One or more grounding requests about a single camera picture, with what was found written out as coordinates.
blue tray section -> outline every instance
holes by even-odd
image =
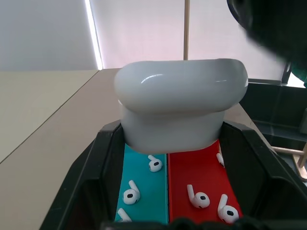
[[[148,156],[125,146],[117,210],[123,208],[132,221],[168,223],[167,156],[161,154],[155,157],[162,161],[163,167],[158,172],[151,172]],[[123,202],[123,193],[130,189],[129,180],[135,182],[141,194],[140,200],[134,205]],[[115,221],[119,220],[120,217],[116,214]]]

red panel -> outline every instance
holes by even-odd
[[[172,153],[168,155],[169,222],[187,217],[196,223],[220,221],[217,206],[223,193],[228,195],[227,204],[241,209],[230,186],[225,169],[219,164],[216,154],[219,143],[198,151]],[[207,208],[195,208],[189,201],[187,185],[194,192],[204,192],[210,199]]]

earbud stem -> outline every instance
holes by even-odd
[[[219,206],[217,207],[218,212],[227,204],[227,200],[228,196],[226,194],[222,194]]]
[[[154,160],[156,160],[157,158],[154,157],[153,155],[148,155],[148,159],[150,159],[151,161],[154,161]]]
[[[135,182],[134,182],[133,180],[130,180],[130,181],[128,182],[128,184],[129,184],[130,188],[132,188],[133,190],[135,190],[135,191],[137,191],[138,193],[140,193],[138,187],[136,186],[136,184],[135,184]]]
[[[188,189],[189,200],[192,201],[194,198],[193,186],[191,184],[188,184],[187,189]]]
[[[120,218],[122,218],[123,221],[129,221],[132,222],[131,218],[128,216],[128,214],[125,212],[125,210],[123,210],[122,208],[120,208],[117,211],[118,215],[120,216]]]

white earbud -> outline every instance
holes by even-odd
[[[123,210],[122,208],[120,208],[117,211],[117,213],[120,216],[122,222],[132,222],[131,218],[128,216],[128,214],[125,212],[125,210]]]
[[[133,205],[140,199],[140,191],[133,180],[129,181],[131,189],[124,192],[123,200],[126,205]]]
[[[221,155],[221,153],[217,153],[216,157],[217,157],[217,160],[219,161],[219,163],[225,168],[224,159],[223,159],[223,156]]]
[[[153,155],[148,155],[149,162],[149,170],[153,173],[160,171],[162,169],[162,161],[154,157]]]
[[[193,186],[191,184],[187,185],[189,200],[193,204],[194,207],[204,208],[208,207],[210,204],[209,197],[202,192],[198,192],[194,195]]]
[[[228,196],[226,194],[222,194],[219,206],[217,208],[217,214],[219,218],[226,222],[227,224],[232,224],[237,219],[239,219],[238,211],[227,204]]]

table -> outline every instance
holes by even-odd
[[[105,124],[120,119],[113,89],[117,71],[95,74],[2,162],[0,229],[39,229],[72,163]],[[265,141],[239,104],[225,119],[253,128]]]
[[[0,162],[97,70],[0,72]]]

